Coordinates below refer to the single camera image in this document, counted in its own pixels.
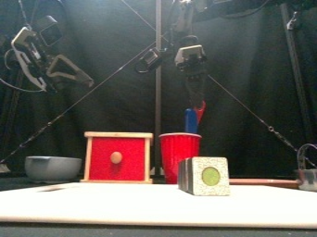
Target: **gray bowl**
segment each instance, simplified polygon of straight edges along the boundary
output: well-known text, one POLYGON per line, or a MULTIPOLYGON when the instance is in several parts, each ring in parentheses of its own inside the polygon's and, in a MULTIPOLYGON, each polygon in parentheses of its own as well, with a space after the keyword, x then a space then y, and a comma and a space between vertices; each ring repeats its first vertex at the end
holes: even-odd
POLYGON ((59 156, 29 156, 26 175, 34 182, 62 183, 75 179, 82 159, 59 156))
POLYGON ((317 192, 317 169, 299 169, 295 172, 299 188, 305 191, 317 192))

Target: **black curtain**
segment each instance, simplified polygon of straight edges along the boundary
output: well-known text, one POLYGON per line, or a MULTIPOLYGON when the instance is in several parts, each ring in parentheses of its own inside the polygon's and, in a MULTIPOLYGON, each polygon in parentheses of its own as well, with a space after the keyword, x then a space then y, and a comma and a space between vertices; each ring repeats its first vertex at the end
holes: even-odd
MULTIPOLYGON (((57 50, 90 74, 95 80, 94 88, 98 88, 75 106, 90 92, 90 88, 81 85, 57 94, 19 93, 15 114, 10 118, 10 134, 4 133, 8 110, 2 109, 2 156, 7 156, 47 122, 67 111, 27 148, 10 158, 8 166, 15 172, 25 172, 26 156, 85 159, 85 131, 156 132, 156 71, 141 75, 134 70, 137 55, 156 46, 156 30, 149 26, 156 27, 156 1, 62 2, 63 5, 55 0, 39 1, 34 13, 37 1, 27 0, 26 13, 29 18, 34 15, 34 20, 46 15, 58 20, 63 38, 57 50)), ((168 30, 172 2, 162 1, 164 31, 168 30)), ((2 21, 6 22, 2 34, 10 37, 25 23, 18 1, 2 0, 2 4, 7 10, 0 15, 6 20, 2 21)), ((304 11, 301 19, 296 45, 315 129, 316 7, 304 11)), ((316 137, 308 140, 305 134, 280 6, 268 6, 244 18, 205 19, 193 24, 193 30, 209 58, 208 73, 225 87, 206 77, 208 107, 198 129, 201 156, 225 156, 232 177, 289 178, 296 169, 296 152, 277 139, 267 125, 296 148, 304 143, 315 143, 316 137)), ((2 69, 3 79, 18 78, 16 70, 4 66, 2 69)), ((23 86, 37 89, 27 78, 23 86)), ((0 90, 4 108, 12 101, 12 91, 4 85, 0 90)), ((162 63, 161 92, 161 133, 185 131, 190 98, 185 75, 176 68, 173 56, 162 63)))

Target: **white table surface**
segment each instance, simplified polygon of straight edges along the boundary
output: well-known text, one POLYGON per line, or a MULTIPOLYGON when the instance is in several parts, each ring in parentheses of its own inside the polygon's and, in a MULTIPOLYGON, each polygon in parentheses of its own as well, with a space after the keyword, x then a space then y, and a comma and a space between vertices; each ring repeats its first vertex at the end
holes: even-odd
POLYGON ((230 185, 194 196, 166 184, 67 183, 0 193, 2 222, 317 229, 317 193, 230 185))

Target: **cable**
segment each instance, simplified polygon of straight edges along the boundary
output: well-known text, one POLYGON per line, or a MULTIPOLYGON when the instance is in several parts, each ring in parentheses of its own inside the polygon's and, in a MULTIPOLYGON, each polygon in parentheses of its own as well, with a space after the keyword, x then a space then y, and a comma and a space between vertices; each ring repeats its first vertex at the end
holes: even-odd
POLYGON ((0 78, 0 82, 2 82, 4 85, 7 85, 11 89, 14 89, 14 90, 16 90, 16 91, 19 91, 19 92, 23 92, 23 93, 42 93, 42 92, 45 92, 45 90, 29 91, 29 90, 26 90, 26 89, 23 89, 23 88, 19 88, 19 87, 16 87, 16 86, 8 84, 2 78, 0 78))
POLYGON ((252 10, 251 12, 243 13, 243 14, 235 14, 235 15, 229 15, 229 16, 224 16, 224 19, 240 19, 240 18, 245 18, 252 16, 253 14, 256 14, 259 11, 261 11, 264 9, 264 7, 269 4, 272 0, 267 0, 264 2, 264 4, 255 10, 252 10))

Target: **red box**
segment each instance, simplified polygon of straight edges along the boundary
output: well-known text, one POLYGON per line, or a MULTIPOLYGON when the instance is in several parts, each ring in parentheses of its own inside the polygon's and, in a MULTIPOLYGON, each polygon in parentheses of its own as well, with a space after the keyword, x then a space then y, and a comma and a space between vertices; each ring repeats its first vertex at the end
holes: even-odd
POLYGON ((85 180, 152 183, 153 133, 87 131, 85 180))

